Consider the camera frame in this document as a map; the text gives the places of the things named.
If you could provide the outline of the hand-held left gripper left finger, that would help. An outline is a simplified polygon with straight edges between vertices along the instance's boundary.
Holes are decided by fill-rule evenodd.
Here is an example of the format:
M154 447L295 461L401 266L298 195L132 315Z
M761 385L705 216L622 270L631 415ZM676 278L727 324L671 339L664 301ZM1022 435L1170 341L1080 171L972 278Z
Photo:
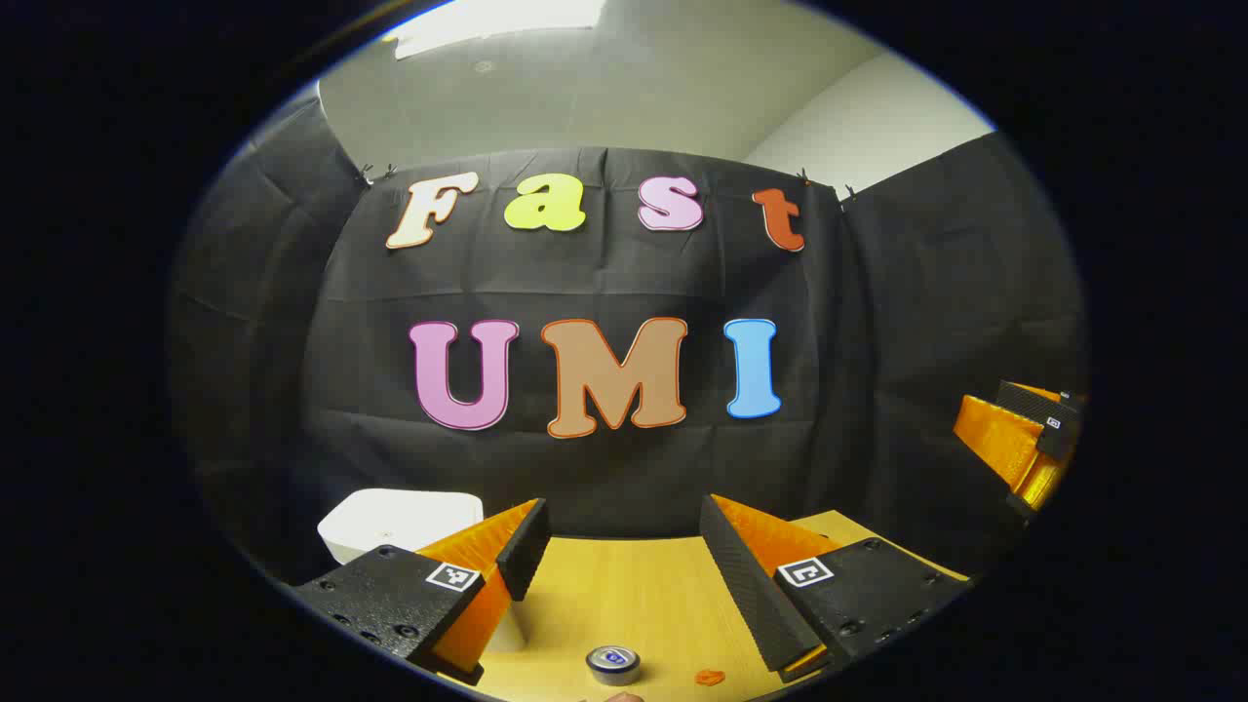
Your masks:
M419 550L379 545L293 587L310 608L411 665L475 685L512 603L525 600L552 537L530 498Z

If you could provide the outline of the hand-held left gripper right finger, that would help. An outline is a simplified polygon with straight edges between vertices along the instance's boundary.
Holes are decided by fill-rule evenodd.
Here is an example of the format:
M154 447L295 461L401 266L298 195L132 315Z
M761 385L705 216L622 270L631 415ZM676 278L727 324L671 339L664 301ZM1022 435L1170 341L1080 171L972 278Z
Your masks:
M703 498L699 528L782 683L897 643L971 586L877 536L832 540L718 493Z

